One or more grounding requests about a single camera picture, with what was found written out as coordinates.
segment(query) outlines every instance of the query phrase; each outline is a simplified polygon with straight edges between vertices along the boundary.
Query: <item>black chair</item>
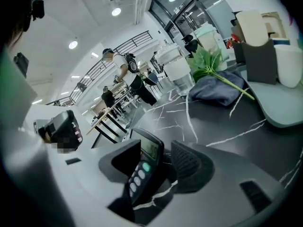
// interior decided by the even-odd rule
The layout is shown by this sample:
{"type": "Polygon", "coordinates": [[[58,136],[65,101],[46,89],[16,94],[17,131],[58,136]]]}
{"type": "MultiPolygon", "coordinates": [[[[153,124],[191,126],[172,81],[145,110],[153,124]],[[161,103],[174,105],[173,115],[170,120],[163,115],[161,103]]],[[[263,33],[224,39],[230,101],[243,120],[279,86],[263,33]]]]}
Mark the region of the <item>black chair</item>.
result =
{"type": "Polygon", "coordinates": [[[199,42],[197,40],[193,40],[193,36],[192,35],[186,35],[185,37],[183,37],[183,41],[185,43],[185,49],[190,53],[190,57],[193,58],[193,54],[192,52],[196,52],[199,42]]]}

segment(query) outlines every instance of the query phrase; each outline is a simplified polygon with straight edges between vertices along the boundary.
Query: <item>bag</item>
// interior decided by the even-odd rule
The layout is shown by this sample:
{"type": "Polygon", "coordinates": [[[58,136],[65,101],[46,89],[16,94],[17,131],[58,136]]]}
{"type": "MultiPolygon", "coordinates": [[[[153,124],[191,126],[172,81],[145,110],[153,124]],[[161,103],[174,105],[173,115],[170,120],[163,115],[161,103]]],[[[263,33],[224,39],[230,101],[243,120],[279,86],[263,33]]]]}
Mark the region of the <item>bag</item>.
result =
{"type": "Polygon", "coordinates": [[[137,72],[140,72],[139,71],[139,68],[137,66],[137,63],[136,61],[134,60],[134,58],[136,58],[133,54],[131,53],[126,53],[123,55],[124,58],[126,59],[127,61],[127,65],[128,65],[128,70],[131,72],[131,73],[137,73],[137,72]]]}

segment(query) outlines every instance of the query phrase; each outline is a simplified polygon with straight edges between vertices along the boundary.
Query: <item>white container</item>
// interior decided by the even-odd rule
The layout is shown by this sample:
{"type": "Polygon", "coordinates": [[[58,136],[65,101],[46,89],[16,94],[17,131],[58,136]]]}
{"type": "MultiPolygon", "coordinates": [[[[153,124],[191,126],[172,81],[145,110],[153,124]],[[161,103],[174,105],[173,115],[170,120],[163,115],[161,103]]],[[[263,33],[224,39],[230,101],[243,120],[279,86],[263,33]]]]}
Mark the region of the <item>white container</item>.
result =
{"type": "Polygon", "coordinates": [[[165,44],[157,51],[155,59],[160,65],[167,64],[181,55],[179,46],[176,44],[165,44]]]}
{"type": "Polygon", "coordinates": [[[274,45],[276,50],[278,78],[285,87],[298,85],[303,71],[303,52],[300,48],[286,44],[274,45]]]}
{"type": "Polygon", "coordinates": [[[189,64],[183,56],[172,60],[164,65],[163,68],[180,96],[187,95],[195,85],[194,79],[190,74],[189,64]]]}

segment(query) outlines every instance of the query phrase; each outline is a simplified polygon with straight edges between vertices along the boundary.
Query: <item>wooden table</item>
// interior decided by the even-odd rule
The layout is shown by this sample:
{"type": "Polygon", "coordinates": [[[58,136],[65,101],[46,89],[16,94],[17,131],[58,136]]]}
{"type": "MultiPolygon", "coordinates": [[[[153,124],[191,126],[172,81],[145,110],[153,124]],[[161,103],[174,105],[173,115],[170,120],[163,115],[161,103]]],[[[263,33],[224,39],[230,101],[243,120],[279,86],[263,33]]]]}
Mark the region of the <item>wooden table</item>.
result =
{"type": "Polygon", "coordinates": [[[93,129],[96,129],[100,134],[102,134],[103,136],[105,136],[108,140],[110,140],[111,142],[113,143],[117,143],[117,141],[115,141],[113,138],[111,138],[110,136],[108,136],[104,131],[102,131],[98,125],[101,123],[103,124],[110,132],[112,132],[114,135],[116,136],[119,136],[116,132],[114,132],[110,127],[108,127],[104,122],[103,122],[103,119],[105,117],[108,117],[108,119],[110,121],[112,121],[119,129],[121,129],[124,133],[127,133],[127,130],[124,129],[116,120],[114,120],[110,115],[109,113],[114,109],[114,107],[120,103],[122,100],[124,100],[125,98],[128,98],[128,100],[131,102],[131,99],[129,97],[130,92],[129,91],[126,91],[115,103],[114,105],[107,111],[105,112],[99,119],[98,121],[96,121],[94,123],[94,125],[91,127],[91,129],[87,132],[86,135],[88,135],[93,129]]]}

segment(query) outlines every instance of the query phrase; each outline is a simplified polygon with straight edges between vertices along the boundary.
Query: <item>black device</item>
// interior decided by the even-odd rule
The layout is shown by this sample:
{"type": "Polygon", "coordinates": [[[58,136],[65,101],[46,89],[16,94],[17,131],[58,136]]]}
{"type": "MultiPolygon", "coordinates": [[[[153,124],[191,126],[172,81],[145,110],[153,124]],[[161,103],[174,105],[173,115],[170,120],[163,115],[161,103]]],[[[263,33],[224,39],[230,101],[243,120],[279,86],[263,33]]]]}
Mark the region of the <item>black device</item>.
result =
{"type": "Polygon", "coordinates": [[[19,52],[15,57],[14,57],[14,62],[20,69],[21,73],[25,78],[27,78],[27,68],[28,68],[28,59],[19,52]]]}
{"type": "Polygon", "coordinates": [[[134,54],[131,54],[131,53],[125,53],[123,55],[127,61],[127,66],[128,66],[128,70],[131,72],[131,73],[136,73],[136,72],[140,72],[139,71],[139,68],[137,66],[137,63],[135,61],[135,56],[134,54]]]}
{"type": "Polygon", "coordinates": [[[129,196],[136,206],[148,200],[164,180],[161,173],[164,143],[139,128],[132,129],[130,138],[141,141],[140,161],[128,180],[129,196]]]}
{"type": "Polygon", "coordinates": [[[45,139],[46,133],[51,143],[57,143],[57,147],[66,151],[74,151],[82,143],[75,134],[75,127],[80,133],[78,122],[72,110],[64,111],[52,118],[49,123],[38,129],[38,134],[45,139]]]}

